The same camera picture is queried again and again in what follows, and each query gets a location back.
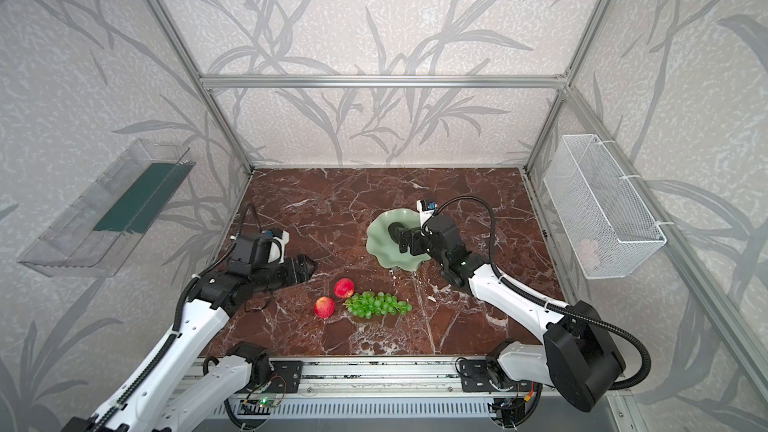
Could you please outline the red fake apple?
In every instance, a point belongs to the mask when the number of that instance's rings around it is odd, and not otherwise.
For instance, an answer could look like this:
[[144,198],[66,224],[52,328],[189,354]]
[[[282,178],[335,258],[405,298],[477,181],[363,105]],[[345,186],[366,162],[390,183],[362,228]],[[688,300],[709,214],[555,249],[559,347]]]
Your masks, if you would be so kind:
[[314,304],[314,312],[318,318],[330,318],[335,312],[335,301],[327,296],[320,297]]
[[355,284],[349,278],[338,280],[334,286],[334,294],[339,299],[349,299],[355,294]]

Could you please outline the green fake grape bunch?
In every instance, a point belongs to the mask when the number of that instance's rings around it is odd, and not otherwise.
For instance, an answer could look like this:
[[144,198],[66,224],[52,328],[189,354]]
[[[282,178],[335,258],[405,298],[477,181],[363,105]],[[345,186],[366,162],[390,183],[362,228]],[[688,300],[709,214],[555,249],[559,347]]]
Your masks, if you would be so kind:
[[413,309],[410,303],[400,300],[395,295],[373,291],[353,294],[345,300],[344,306],[350,314],[363,319],[407,315]]

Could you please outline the dark fake avocado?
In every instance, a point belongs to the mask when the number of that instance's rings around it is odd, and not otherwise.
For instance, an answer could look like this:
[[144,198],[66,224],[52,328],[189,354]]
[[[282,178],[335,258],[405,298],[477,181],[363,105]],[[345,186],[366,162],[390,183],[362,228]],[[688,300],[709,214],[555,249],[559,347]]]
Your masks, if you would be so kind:
[[402,222],[393,222],[387,227],[390,238],[398,246],[408,247],[413,235],[413,227],[407,226]]

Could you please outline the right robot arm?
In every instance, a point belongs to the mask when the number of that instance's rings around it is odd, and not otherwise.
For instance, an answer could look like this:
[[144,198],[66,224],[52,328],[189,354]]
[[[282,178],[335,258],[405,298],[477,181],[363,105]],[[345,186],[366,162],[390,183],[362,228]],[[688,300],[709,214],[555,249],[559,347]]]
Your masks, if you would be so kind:
[[609,333],[589,322],[600,318],[592,306],[571,306],[496,274],[490,259],[465,247],[452,219],[431,217],[424,229],[394,220],[384,229],[399,255],[428,255],[451,286],[504,312],[539,341],[507,341],[486,355],[488,380],[497,390],[517,382],[550,386],[589,412],[625,371]]

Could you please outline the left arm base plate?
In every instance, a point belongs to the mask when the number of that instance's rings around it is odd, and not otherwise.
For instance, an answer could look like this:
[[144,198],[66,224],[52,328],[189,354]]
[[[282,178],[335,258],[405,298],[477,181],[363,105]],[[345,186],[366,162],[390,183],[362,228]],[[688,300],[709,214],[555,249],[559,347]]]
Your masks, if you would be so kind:
[[303,365],[301,360],[272,360],[273,377],[269,380],[264,392],[267,394],[296,394],[302,378]]

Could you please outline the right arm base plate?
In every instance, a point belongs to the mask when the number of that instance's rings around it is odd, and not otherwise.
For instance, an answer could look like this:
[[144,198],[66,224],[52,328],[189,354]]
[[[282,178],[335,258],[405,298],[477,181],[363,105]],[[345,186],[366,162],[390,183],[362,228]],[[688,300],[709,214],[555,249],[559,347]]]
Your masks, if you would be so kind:
[[461,389],[467,393],[493,393],[502,392],[491,381],[488,372],[488,363],[484,358],[468,359],[458,357],[454,361],[454,368],[461,382]]

